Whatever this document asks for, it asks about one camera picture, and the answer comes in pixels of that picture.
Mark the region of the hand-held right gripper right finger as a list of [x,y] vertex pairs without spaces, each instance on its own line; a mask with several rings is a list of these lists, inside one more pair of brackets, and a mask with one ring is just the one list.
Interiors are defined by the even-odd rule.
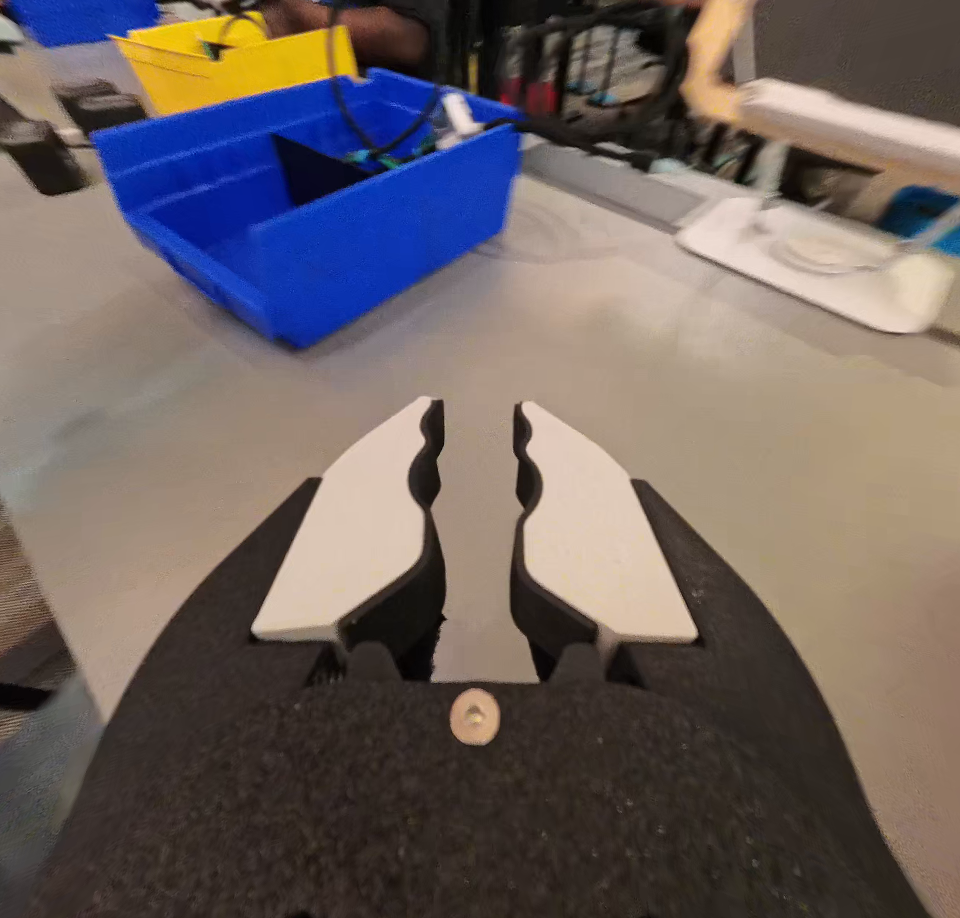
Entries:
[[513,414],[510,614],[537,679],[572,647],[590,649],[601,672],[623,648],[696,648],[698,626],[627,469],[534,401]]

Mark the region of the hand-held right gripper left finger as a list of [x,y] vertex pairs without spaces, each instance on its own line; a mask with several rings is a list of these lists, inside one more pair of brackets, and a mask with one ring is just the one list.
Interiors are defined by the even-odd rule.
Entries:
[[445,404],[418,397],[321,476],[250,626],[268,644],[360,645],[408,658],[442,622],[445,558],[432,515]]

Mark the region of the silver stand base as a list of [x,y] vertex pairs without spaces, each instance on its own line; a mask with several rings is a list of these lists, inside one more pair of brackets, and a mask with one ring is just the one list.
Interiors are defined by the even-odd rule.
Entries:
[[890,335],[930,329],[958,281],[951,257],[791,202],[728,197],[675,238],[699,258]]

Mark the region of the yellow plastic bin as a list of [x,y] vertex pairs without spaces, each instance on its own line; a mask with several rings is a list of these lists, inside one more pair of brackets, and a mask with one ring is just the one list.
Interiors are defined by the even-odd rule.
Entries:
[[258,12],[163,24],[113,35],[151,111],[171,116],[345,75],[359,77],[342,25],[279,38]]

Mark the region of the black rectangular case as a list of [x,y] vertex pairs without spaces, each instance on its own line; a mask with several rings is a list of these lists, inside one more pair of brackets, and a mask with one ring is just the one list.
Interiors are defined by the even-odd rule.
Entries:
[[149,117],[137,96],[120,92],[102,78],[57,83],[52,86],[52,93],[84,135]]
[[48,121],[24,118],[3,121],[1,147],[45,196],[78,192],[89,184],[71,149]]

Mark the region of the tablet stand with dark board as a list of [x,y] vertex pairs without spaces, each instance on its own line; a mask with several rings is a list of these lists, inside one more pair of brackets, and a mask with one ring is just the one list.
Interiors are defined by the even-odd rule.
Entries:
[[749,33],[747,81],[958,126],[958,26],[959,0],[704,0],[683,91],[695,112],[745,123],[726,64]]

